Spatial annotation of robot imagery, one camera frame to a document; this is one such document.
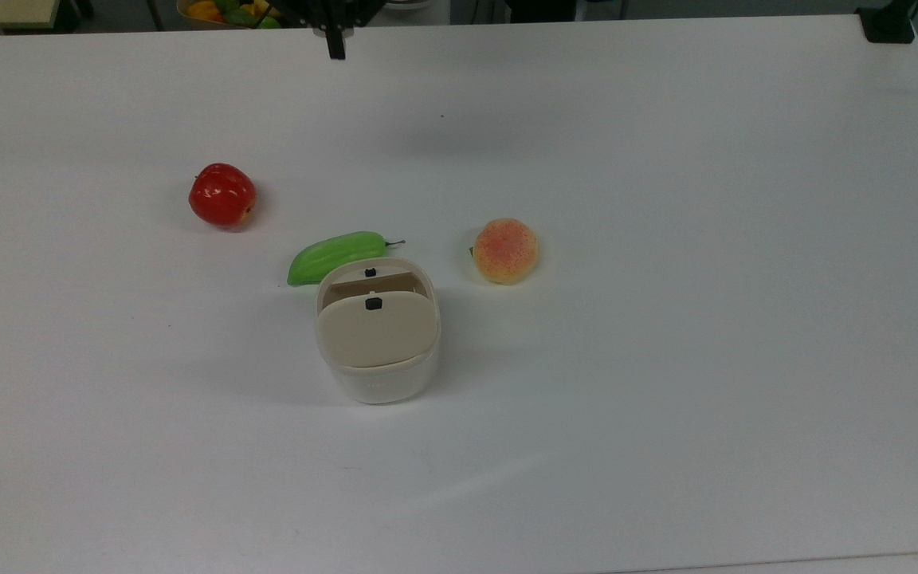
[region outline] white table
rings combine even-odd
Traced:
[[[186,205],[212,161],[243,233]],[[517,287],[466,253],[542,240]],[[441,373],[351,403],[300,248],[371,229]],[[0,37],[0,574],[918,552],[918,43],[855,16]]]

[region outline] open lid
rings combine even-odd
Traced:
[[[433,288],[404,259],[343,265],[321,282],[317,305],[317,342],[321,355],[335,366],[400,363],[426,352],[437,340]]]

